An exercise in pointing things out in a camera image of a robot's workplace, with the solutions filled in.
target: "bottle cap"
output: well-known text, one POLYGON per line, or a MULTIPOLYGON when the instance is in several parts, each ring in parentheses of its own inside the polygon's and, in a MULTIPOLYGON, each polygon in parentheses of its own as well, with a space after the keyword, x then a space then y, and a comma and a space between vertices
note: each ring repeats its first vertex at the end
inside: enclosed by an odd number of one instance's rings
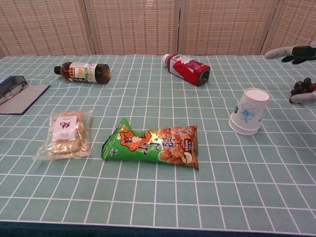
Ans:
POLYGON ((54 67, 54 73, 55 73, 55 74, 58 74, 58 75, 61 75, 60 69, 61 69, 60 66, 54 67))
POLYGON ((167 57, 169 57, 170 56, 170 54, 165 54, 163 57, 162 57, 162 62, 163 63, 165 63, 166 65, 167 65, 167 62, 166 62, 166 59, 167 59, 167 57))

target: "black glove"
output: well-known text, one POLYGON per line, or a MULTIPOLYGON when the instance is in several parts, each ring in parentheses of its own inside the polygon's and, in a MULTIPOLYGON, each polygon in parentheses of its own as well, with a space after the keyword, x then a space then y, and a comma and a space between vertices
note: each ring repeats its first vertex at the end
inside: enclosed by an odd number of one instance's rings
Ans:
POLYGON ((316 60, 316 41, 307 46, 289 46, 276 48, 267 52, 266 59, 282 58, 283 63, 292 61, 292 64, 300 64, 305 61, 316 60))

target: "plastic bag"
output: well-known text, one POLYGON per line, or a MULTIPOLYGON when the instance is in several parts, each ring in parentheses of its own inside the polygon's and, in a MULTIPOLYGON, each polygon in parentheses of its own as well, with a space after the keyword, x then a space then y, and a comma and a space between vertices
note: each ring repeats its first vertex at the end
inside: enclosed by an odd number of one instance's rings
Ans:
POLYGON ((198 169, 197 126, 133 131, 123 118, 102 147, 103 159, 181 164, 198 169))
POLYGON ((91 111, 67 111, 50 115, 46 141, 34 160, 86 157, 90 154, 91 111))

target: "paper cup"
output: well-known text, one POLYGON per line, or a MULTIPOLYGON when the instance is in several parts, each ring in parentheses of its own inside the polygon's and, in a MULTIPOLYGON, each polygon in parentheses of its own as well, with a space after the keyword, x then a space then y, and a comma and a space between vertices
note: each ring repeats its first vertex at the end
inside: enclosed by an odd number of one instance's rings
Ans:
POLYGON ((258 132, 269 97, 264 90, 246 89, 231 114, 229 120, 231 129, 242 135, 253 135, 258 132))

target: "checkered tablecloth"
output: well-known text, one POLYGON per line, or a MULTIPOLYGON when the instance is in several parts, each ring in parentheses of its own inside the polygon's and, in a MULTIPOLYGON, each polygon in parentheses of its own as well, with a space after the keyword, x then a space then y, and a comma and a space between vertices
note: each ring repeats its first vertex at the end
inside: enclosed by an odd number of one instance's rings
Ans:
POLYGON ((294 83, 316 81, 316 64, 262 56, 192 56, 211 66, 195 87, 161 56, 10 56, 0 80, 23 75, 50 89, 23 116, 0 116, 0 221, 71 223, 316 236, 316 105, 288 102, 294 83), (68 82, 54 66, 106 63, 106 85, 68 82), (238 135, 229 115, 243 91, 271 98, 262 127, 238 135), (88 158, 34 161, 52 112, 91 110, 88 158), (197 124, 199 171, 104 161, 101 148, 122 118, 135 130, 197 124))

